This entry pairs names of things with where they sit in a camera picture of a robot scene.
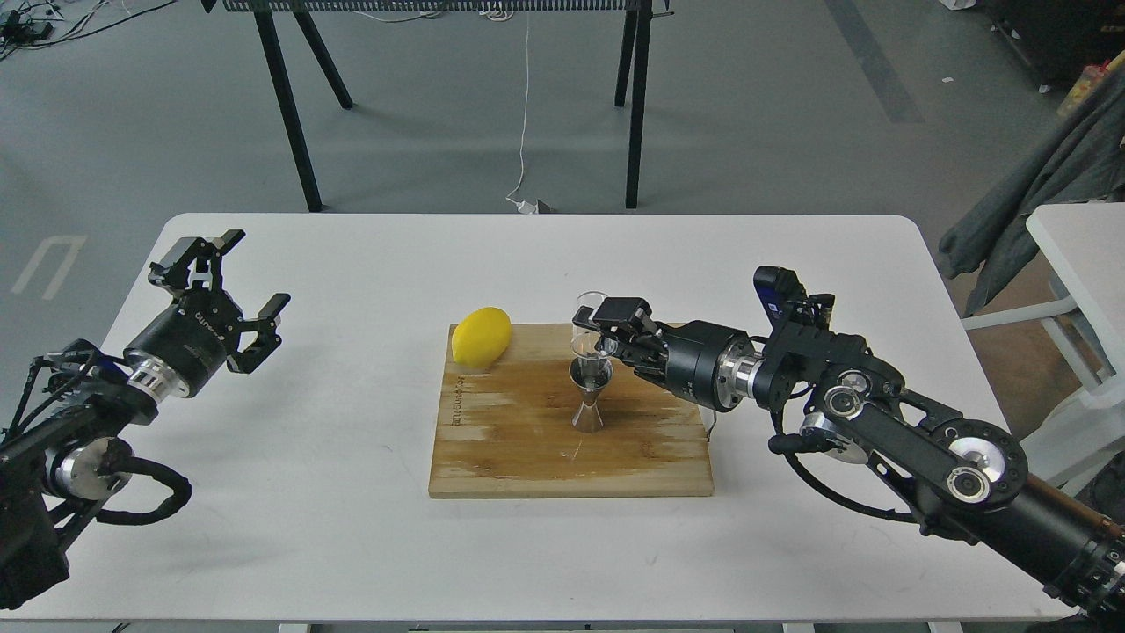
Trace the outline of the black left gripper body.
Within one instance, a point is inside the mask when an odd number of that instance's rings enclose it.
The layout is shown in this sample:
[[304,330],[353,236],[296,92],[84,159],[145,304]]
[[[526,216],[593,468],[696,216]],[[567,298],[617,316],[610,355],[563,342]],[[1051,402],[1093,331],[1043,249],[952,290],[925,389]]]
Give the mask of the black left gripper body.
[[158,396],[194,397],[220,367],[242,373],[243,313],[228,292],[184,292],[124,350],[130,381],[156,374]]

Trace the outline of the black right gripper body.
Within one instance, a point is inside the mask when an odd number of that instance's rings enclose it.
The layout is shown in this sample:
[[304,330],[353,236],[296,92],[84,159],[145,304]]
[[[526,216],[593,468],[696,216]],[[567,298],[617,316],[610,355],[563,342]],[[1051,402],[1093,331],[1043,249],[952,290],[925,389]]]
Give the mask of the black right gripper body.
[[742,401],[735,370],[756,355],[752,337],[712,322],[672,327],[656,322],[654,335],[636,337],[629,367],[634,376],[712,412],[731,412]]

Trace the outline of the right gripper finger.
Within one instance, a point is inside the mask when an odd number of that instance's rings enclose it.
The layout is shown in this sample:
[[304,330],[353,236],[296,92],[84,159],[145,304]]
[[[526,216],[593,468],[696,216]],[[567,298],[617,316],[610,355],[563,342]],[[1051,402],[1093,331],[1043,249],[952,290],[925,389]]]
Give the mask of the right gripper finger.
[[634,340],[660,332],[651,314],[650,304],[640,297],[608,297],[594,311],[594,323],[616,340]]
[[630,336],[623,331],[596,333],[595,349],[602,355],[616,358],[644,381],[666,381],[668,345],[663,331]]

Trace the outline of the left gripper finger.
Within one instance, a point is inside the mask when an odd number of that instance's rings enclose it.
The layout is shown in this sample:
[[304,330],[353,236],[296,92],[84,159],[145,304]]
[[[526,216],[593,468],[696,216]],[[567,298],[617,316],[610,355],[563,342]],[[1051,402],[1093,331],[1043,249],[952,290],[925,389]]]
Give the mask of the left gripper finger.
[[273,293],[254,319],[245,319],[236,309],[236,320],[226,327],[226,365],[230,372],[249,376],[266,363],[281,344],[277,328],[280,313],[292,301],[289,293]]
[[148,264],[148,284],[164,289],[174,299],[188,293],[218,296],[222,291],[222,257],[245,237],[246,232],[242,229],[226,230],[214,241],[199,236],[181,237],[164,257]]

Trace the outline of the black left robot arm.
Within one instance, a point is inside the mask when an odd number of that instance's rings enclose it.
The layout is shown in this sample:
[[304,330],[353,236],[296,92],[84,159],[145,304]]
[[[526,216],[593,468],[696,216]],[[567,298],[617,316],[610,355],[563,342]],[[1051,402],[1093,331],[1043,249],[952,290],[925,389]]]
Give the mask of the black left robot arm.
[[1,450],[1,602],[4,609],[69,577],[68,549],[92,523],[145,526],[168,519],[192,496],[188,478],[134,453],[129,425],[156,419],[166,397],[201,392],[225,367],[249,374],[280,345],[274,293],[249,319],[222,288],[222,260],[245,236],[177,241],[148,266],[148,284],[171,304],[124,349],[88,340],[33,358]]

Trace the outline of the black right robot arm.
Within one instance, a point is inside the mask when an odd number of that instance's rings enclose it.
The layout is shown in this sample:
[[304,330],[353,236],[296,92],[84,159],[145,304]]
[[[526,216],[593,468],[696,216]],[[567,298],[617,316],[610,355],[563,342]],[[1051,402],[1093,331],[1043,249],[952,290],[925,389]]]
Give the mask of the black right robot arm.
[[[752,400],[770,412],[768,447],[816,492],[868,517],[908,522],[924,535],[983,543],[1079,613],[1037,632],[1120,632],[1122,528],[1032,474],[1024,449],[990,422],[908,389],[867,341],[831,331],[831,293],[807,293],[783,266],[760,266],[754,287],[772,331],[762,349],[712,322],[672,327],[639,297],[583,306],[574,325],[596,352],[634,376],[712,412]],[[907,505],[879,510],[835,492],[801,454],[856,458]]]

